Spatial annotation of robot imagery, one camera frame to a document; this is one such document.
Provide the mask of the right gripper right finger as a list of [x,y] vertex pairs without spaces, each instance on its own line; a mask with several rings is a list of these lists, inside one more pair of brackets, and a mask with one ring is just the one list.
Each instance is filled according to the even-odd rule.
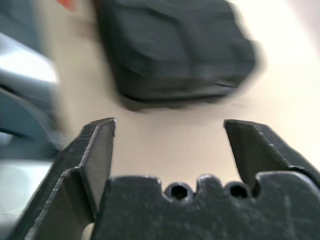
[[254,196],[320,196],[320,171],[268,125],[223,123],[241,180]]

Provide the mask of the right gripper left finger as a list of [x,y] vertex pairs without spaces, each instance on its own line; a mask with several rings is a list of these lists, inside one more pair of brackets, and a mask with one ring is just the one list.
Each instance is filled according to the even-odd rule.
[[116,120],[85,125],[59,154],[9,240],[81,240],[111,173]]

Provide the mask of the black plastic tool case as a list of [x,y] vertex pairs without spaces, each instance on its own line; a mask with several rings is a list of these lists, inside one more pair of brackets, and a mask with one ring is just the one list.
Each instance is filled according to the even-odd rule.
[[119,101],[130,111],[213,103],[255,70],[226,0],[92,0]]

